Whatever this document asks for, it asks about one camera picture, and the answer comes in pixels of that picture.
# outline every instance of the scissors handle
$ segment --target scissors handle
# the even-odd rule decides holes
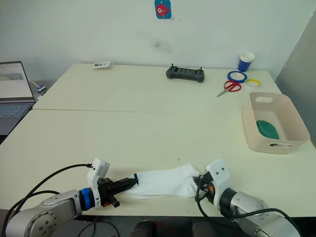
[[[237,82],[232,81],[232,80],[228,80],[227,82],[225,82],[224,88],[226,90],[228,90],[229,92],[235,92],[235,91],[241,90],[241,85]]]

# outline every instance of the game controller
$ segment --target game controller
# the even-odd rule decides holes
[[[187,68],[178,68],[177,66],[172,66],[167,70],[166,75],[169,79],[185,79],[185,80],[196,80],[198,82],[204,81],[204,71],[202,68],[194,70]]]

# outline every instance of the laptop keyboard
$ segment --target laptop keyboard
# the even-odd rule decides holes
[[[0,118],[18,118],[21,117],[26,110],[31,107],[32,104],[12,104],[12,105],[0,105]]]

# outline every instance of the green cloth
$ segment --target green cloth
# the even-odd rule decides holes
[[[264,120],[257,121],[257,127],[259,132],[265,136],[272,139],[279,139],[276,128],[269,122]]]

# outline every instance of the white table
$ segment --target white table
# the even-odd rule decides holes
[[[216,98],[232,70],[204,69],[203,83],[168,79],[166,70],[122,65],[93,70],[91,64],[74,64],[34,109],[240,115],[250,92],[280,93],[268,71],[247,72],[261,81],[259,88],[243,84],[241,91]]]
[[[45,133],[37,134],[39,128]],[[1,144],[0,208],[10,208],[57,169],[95,158],[111,164],[107,177],[113,180],[189,162],[204,174],[207,164],[222,158],[236,191],[259,197],[290,216],[316,215],[316,152],[311,142],[289,155],[254,152],[248,147],[240,115],[54,110],[31,111]],[[85,188],[87,172],[83,167],[68,170],[42,190]],[[45,197],[33,197],[25,207]],[[92,209],[87,214],[201,216],[193,198],[135,200],[119,194],[117,199],[120,207]],[[220,216],[206,200],[202,206],[210,216]]]

